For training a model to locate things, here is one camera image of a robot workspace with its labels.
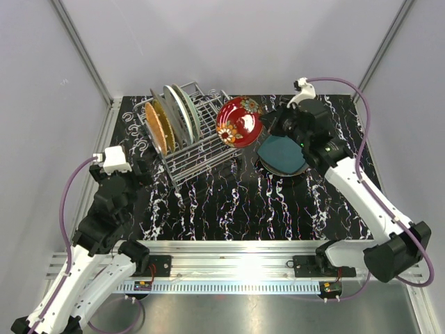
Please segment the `pale green plate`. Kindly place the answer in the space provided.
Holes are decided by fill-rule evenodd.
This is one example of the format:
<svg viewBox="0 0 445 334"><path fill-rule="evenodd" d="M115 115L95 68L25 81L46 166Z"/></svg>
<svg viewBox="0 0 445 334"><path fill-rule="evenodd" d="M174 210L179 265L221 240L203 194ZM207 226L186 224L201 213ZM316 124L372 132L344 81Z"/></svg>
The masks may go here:
<svg viewBox="0 0 445 334"><path fill-rule="evenodd" d="M201 124L200 124L200 119L199 119L199 116L197 114L197 110L195 108L195 105L192 102L192 100L189 97L189 95L182 88L180 88L176 84L173 84L172 87L173 87L173 90L181 98L181 100L182 100L182 102L183 102L184 106L186 107L186 110L187 110L187 112L189 114L189 118L190 118L191 124L192 124L192 130L193 130L193 139L194 139L194 142L196 143L200 139Z"/></svg>

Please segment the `red floral plate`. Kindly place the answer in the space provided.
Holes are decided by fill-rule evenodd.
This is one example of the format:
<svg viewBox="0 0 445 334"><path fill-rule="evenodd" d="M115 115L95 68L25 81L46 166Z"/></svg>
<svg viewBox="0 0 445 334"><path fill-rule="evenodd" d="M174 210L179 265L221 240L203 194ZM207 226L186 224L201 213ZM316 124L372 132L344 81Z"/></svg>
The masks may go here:
<svg viewBox="0 0 445 334"><path fill-rule="evenodd" d="M253 98L242 95L230 99L216 116L218 138L231 148L246 148L262 132L262 115L262 108Z"/></svg>

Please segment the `orange woven plate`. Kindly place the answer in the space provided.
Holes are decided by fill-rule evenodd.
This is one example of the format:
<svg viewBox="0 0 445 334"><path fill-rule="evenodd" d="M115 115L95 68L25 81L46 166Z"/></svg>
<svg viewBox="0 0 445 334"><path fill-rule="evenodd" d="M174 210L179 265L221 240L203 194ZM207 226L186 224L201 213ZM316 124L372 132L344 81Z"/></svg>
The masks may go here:
<svg viewBox="0 0 445 334"><path fill-rule="evenodd" d="M150 102L145 103L145 116L157 148L160 150L162 155L167 155L168 148L165 133L161 121L159 120L159 117L157 116L157 113Z"/></svg>

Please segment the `white bottom plate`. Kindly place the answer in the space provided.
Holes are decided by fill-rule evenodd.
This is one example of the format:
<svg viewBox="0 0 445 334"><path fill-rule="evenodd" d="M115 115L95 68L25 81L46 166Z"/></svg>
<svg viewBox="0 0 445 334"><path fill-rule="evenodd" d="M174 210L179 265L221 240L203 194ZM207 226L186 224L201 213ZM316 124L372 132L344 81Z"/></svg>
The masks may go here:
<svg viewBox="0 0 445 334"><path fill-rule="evenodd" d="M182 102L179 94L173 89L172 86L165 85L163 87L164 96L169 104L170 108L176 113L178 117L179 126L181 129L181 135L187 145L193 144L193 128L191 119L184 103Z"/></svg>

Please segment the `yellow green woven plate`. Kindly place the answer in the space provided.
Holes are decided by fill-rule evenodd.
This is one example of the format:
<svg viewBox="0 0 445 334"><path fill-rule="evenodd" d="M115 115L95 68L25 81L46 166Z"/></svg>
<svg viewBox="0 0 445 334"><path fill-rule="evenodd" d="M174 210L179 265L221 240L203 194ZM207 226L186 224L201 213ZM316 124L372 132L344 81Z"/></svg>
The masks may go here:
<svg viewBox="0 0 445 334"><path fill-rule="evenodd" d="M175 141L175 134L173 132L170 121L168 120L168 117L165 114L165 111L163 110L161 103L157 99L154 99L152 101L152 106L154 107L156 114L161 122L162 127L163 127L167 147L168 147L169 151L171 153L173 153L176 149L176 146L175 146L176 141Z"/></svg>

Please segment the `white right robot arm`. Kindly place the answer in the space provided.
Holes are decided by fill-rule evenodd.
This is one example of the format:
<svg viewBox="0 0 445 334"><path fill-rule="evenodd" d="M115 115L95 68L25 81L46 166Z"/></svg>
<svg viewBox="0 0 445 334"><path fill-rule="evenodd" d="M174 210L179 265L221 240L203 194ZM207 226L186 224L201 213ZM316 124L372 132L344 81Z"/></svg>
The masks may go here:
<svg viewBox="0 0 445 334"><path fill-rule="evenodd" d="M315 259L319 274L331 276L339 267L365 267L387 283L427 258L429 226L413 223L372 183L347 143L332 135L329 111L322 102L280 104L260 120L270 134L287 136L301 147L307 164L347 199L373 236L373 246L331 241L319 247Z"/></svg>

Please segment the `grey reindeer plate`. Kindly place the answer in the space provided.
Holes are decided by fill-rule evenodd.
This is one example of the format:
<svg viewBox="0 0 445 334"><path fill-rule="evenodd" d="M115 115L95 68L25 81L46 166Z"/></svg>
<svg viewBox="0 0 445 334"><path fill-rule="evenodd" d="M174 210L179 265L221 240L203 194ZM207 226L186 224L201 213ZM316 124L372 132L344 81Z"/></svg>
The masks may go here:
<svg viewBox="0 0 445 334"><path fill-rule="evenodd" d="M164 97L161 97L152 88L150 89L150 92L152 94L152 97L158 100L161 104L166 116L168 117L168 120L170 121L172 130L175 133L176 142L178 143L179 148L182 149L184 147L184 132L181 128L177 116Z"/></svg>

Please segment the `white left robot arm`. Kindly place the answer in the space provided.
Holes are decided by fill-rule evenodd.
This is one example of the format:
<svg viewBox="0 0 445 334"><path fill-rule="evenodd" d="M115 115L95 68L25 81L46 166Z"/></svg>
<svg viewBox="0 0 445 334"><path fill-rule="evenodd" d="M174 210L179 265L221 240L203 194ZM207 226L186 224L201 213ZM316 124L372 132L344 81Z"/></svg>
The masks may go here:
<svg viewBox="0 0 445 334"><path fill-rule="evenodd" d="M120 283L149 270L149 248L119 242L146 174L122 154L95 154L85 163L99 185L92 205L72 239L61 231L67 259L36 309L14 321L13 333L82 333Z"/></svg>

